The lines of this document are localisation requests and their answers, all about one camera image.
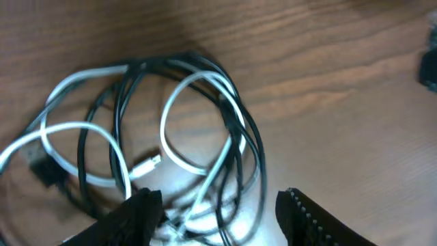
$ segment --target tangled cables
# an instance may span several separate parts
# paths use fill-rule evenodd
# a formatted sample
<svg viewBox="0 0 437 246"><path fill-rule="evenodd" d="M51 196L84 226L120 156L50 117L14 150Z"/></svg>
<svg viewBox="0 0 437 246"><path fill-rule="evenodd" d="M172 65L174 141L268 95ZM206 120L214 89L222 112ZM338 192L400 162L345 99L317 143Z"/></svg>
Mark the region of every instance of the tangled cables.
<svg viewBox="0 0 437 246"><path fill-rule="evenodd" d="M95 99L89 108L83 122L65 122L52 126L46 125L47 114L54 109L69 92L82 86L88 79L113 74L122 74L122 80L110 85L98 95L97 99ZM165 154L175 164L186 171L204 176L200 190L197 192L193 202L188 206L188 209L183 210L176 216L167 217L163 223L162 226L170 226L175 233L167 238L159 238L159 240L165 243L198 241L205 245L220 245L208 239L208 237L214 234L219 234L223 245L232 245L233 239L227 228L239 211L243 195L254 186L257 180L260 180L261 191L254 224L246 236L236 242L237 245L245 244L256 233L262 218L266 200L267 180L263 143L258 128L250 113L242 104L236 86L229 75L220 64L197 53L187 52L170 56L131 59L117 64L111 64L107 67L77 72L65 78L52 91L43 110L28 124L26 129L20 134L20 137L0 154L0 173L3 173L8 166L13 152L25 144L40 138L45 152L69 174L79 178L81 198L78 199L73 196L67 183L59 184L59 190L65 194L75 206L87 213L90 217L101 219L104 213L89 194L88 184L99 187L117 187L122 191L124 197L128 199L132 195L132 192L136 192L137 190L135 187L132 187L131 182L152 171L160 162L160 156L155 156L135 166L131 171L128 171L122 149L121 125L124 112L137 86L142 82L144 77L149 74L159 75L179 82L166 102L160 119L160 140ZM200 167L198 164L186 160L177 150L173 149L165 134L165 124L170 108L178 94L186 87L195 90L216 105L221 112L225 127L229 132L229 136L220 154L209 168ZM113 128L112 131L108 133L100 126L91 122L98 108L103 105L103 102L114 95ZM246 129L246 123L253 132L254 138L252 138ZM38 124L40 124L40 129L32 132ZM49 134L71 128L81 129L77 148L77 166L62 157L48 140ZM110 143L109 162L111 164L112 178L99 177L86 172L85 142L89 130L100 133ZM253 171L248 178L243 177L242 171L242 155L246 145L249 146L255 160ZM224 199L224 190L229 184L234 168L236 169L236 192L230 198ZM218 186L219 188L216 194L215 206L211 206L200 213L195 213L195 208L204 201L207 192L211 186L217 182L219 177L221 177L221 180L218 181L220 185ZM225 207L232 207L232 212L227 218L224 218L223 214ZM188 221L196 220L214 213L217 221L216 229L195 232L187 228L186 223Z"/></svg>

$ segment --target white cable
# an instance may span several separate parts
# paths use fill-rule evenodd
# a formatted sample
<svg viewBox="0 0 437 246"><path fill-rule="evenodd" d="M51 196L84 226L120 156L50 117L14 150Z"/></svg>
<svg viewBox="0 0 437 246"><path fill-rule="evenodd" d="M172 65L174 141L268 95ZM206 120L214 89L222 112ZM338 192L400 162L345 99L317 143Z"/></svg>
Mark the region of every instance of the white cable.
<svg viewBox="0 0 437 246"><path fill-rule="evenodd" d="M169 63L170 63L170 64L175 64L175 65L177 65L177 66L181 66L181 67L183 67L183 68L185 68L185 69L187 69L187 70L191 70L192 72L201 72L201 71L202 71L202 70L198 69L198 67L193 66L193 65L191 65L191 64L189 64L189 63L186 63L186 62L184 62L184 61L179 61L179 60L169 60ZM236 95L236 94L237 94L237 91L235 90L235 88L234 88L234 86L232 85L231 81L227 80L227 79L226 79L225 77L223 77L223 76L222 76L221 79L218 80L218 81L221 82L221 83L223 83L223 85L226 86L227 90L230 91L230 92L232 92L233 95ZM260 175L260 171L259 171L258 168L255 169L255 173L254 173L253 175L254 175L254 179L253 179L253 181L256 181L256 180L258 179L259 175Z"/></svg>
<svg viewBox="0 0 437 246"><path fill-rule="evenodd" d="M48 99L46 101L46 105L56 97L60 92L62 92L66 87L69 85L72 85L73 83L78 83L81 80L84 79L92 79L97 77L103 77L103 76L109 76L114 74L123 74L127 71L128 66L112 66L108 68L95 68L95 69L89 69L84 70L80 72L76 72L74 74L71 74L70 76L66 77L59 85L55 87L55 89L52 91L50 96L48 96ZM44 146L44 149L46 150L47 154L51 155L58 163L59 165L64 168L68 173L78 176L78 170L77 167L73 164L71 164L69 161L67 161L65 158L56 151L56 149L52 146L51 142L48 140L47 134L46 134L46 121L47 117L44 116L41 119L41 142ZM140 168L143 171L138 172L137 170L132 170L129 173L129 179L135 180L140 177L139 174L144 175L147 172L150 172L152 169L154 169L155 162L144 162L142 165L138 165L135 168ZM114 187L115 186L115 180L113 178L104 178L95 176L92 174L87 173L87 182L99 187Z"/></svg>
<svg viewBox="0 0 437 246"><path fill-rule="evenodd" d="M132 187L130 185L129 181L129 171L128 167L126 165L126 160L124 159L123 152L118 146L118 143L116 140L109 134L106 130L104 130L102 127L89 123L89 122L66 122L61 124L56 124L49 126L47 128L44 128L44 134L51 134L56 133L59 131L64 131L68 129L74 129L74 128L86 128L92 131L95 131L99 134L101 134L108 142L112 145L112 148L114 149L117 158L119 159L120 169L122 171L122 179L125 186L125 199L129 199L132 195ZM42 130L34 131L29 134L26 134L19 139L15 140L13 143L11 143L1 154L0 154L0 169L3 168L6 161L10 158L10 156L17 151L21 146L29 143L32 140L35 140L39 137L42 138L43 132Z"/></svg>
<svg viewBox="0 0 437 246"><path fill-rule="evenodd" d="M210 72L210 71L196 72L186 77L184 80L182 80L181 83L175 88L173 93L170 95L168 101L164 106L163 114L161 117L161 123L160 123L160 138L161 138L161 144L163 145L163 149L167 153L167 155L179 166L183 167L184 169L192 173L205 175L206 174L205 169L196 167L195 164L185 162L178 154L174 153L170 149L165 136L165 122L167 120L170 107L174 103L176 96L185 87L187 87L191 83L194 83L198 79L205 79L208 83L211 83L211 85L213 85L222 95L224 95L224 97L231 103L241 125L243 126L244 126L244 118L240 112L240 109L236 101L234 100L234 97L231 95L231 93L235 93L235 92L234 91L229 92L223 87L223 84L225 84L227 80L217 72ZM243 153L244 151L245 144L246 144L246 139L244 138L244 136L241 136L241 142L239 146L241 153ZM183 220L181 221L182 223L181 226L178 228L178 233L172 238L172 241L174 241L178 237L178 235L184 233L185 222L187 222L190 219L191 215L194 212L194 209L202 202L203 198L205 197L205 194L208 191L209 186L212 184L214 177L218 174L220 167L223 164L223 161L225 160L225 157L227 155L227 152L229 151L230 146L231 146L231 137L228 137L225 142L225 146L222 149L222 152L219 154L217 160L215 161L215 164L212 166L211 171L207 175L205 182L202 184L198 192L198 195L195 199L195 202L193 203L190 210L185 214Z"/></svg>
<svg viewBox="0 0 437 246"><path fill-rule="evenodd" d="M189 84L195 82L198 79L206 79L206 81L211 83L218 91L220 91L223 95L225 95L227 100L229 100L229 101L231 99L233 100L234 103L232 103L231 105L234 108L234 111L236 112L241 125L243 125L243 126L244 126L244 118L241 114L241 111L240 111L238 105L236 104L236 102L234 100L234 97L231 96L231 94L229 93L229 92L231 92L233 95L236 95L235 91L232 89L232 86L229 84L229 81L217 72L210 72L210 71L196 72L196 73L186 77L184 80L182 80L180 82L180 84L175 88L173 93L170 95L169 99L165 103L165 106L163 109L163 114L161 115L160 140L161 140L161 144L163 146L163 149L164 149L165 153L169 156L169 158L173 162L178 164L180 167L184 168L185 170L187 170L191 173L205 176L208 173L208 169L204 168L204 167L199 167L197 164L186 161L177 152L173 151L172 148L170 147L170 145L167 143L167 138L166 138L166 134L165 134L165 123L167 121L167 117L169 115L170 108L173 105L176 97L179 95L179 93L185 87L187 87ZM226 85L228 87L229 91L226 90L223 87L223 85ZM244 152L245 146L246 146L246 139L242 136L240 146L239 146L241 153ZM230 147L231 147L231 137L228 137L226 142L225 142L225 145L223 146L223 149L221 150L221 153L220 153L220 156L223 156L223 159L224 159L224 156L226 156L226 154L229 152Z"/></svg>

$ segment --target black plastic object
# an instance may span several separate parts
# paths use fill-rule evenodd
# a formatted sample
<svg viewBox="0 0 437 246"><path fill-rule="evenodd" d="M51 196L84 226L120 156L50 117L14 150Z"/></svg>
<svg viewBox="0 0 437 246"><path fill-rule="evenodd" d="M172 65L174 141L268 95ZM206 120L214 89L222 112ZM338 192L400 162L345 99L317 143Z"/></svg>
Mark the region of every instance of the black plastic object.
<svg viewBox="0 0 437 246"><path fill-rule="evenodd" d="M67 171L48 154L30 163L30 169L46 187L63 183L68 177Z"/></svg>
<svg viewBox="0 0 437 246"><path fill-rule="evenodd" d="M437 49L426 52L421 61L419 82L437 93Z"/></svg>
<svg viewBox="0 0 437 246"><path fill-rule="evenodd" d="M146 246L164 215L160 191L142 189L61 246Z"/></svg>
<svg viewBox="0 0 437 246"><path fill-rule="evenodd" d="M430 14L429 51L422 56L419 82L437 93L437 12Z"/></svg>
<svg viewBox="0 0 437 246"><path fill-rule="evenodd" d="M275 212L289 246L376 246L298 189L278 192Z"/></svg>

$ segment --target wooden table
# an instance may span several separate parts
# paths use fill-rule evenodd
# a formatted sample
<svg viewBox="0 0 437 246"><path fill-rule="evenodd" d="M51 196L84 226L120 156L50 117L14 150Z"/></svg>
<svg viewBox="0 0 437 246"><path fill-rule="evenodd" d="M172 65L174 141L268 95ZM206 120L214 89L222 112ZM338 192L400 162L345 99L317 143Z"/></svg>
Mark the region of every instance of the wooden table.
<svg viewBox="0 0 437 246"><path fill-rule="evenodd" d="M70 73L126 57L196 49L228 69L266 148L268 201L252 245L285 245L278 190L298 187L378 245L437 245L437 95L416 83L432 0L45 1L1 4L0 144L6 147ZM82 120L104 85L71 93L50 123ZM126 156L159 146L175 83L146 77L125 119ZM111 127L111 112L96 122ZM216 109L191 91L171 110L173 144L207 163L226 137ZM76 160L78 131L51 137ZM109 175L107 144L87 142L91 172ZM253 159L245 161L250 170ZM164 157L138 182L170 200L195 179ZM1 178L1 230L12 245L54 245L92 223L20 157ZM104 193L120 199L114 189ZM257 189L237 234L250 226Z"/></svg>

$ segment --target usb connector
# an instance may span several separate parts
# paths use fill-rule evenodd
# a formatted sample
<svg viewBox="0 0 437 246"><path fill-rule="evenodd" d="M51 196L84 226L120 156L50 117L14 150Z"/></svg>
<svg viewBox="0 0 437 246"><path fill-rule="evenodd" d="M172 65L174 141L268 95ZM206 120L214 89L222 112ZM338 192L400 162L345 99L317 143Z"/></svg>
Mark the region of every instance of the usb connector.
<svg viewBox="0 0 437 246"><path fill-rule="evenodd" d="M148 174L153 169L155 169L155 167L160 162L161 162L161 155L160 154L157 154L151 158L148 158L148 159L140 162L140 164L134 166L134 168L132 168L132 171L129 172L129 179L135 180L135 179L138 179L138 178Z"/></svg>
<svg viewBox="0 0 437 246"><path fill-rule="evenodd" d="M68 177L68 172L46 153L41 141L33 141L23 146L20 155L46 187L63 183Z"/></svg>

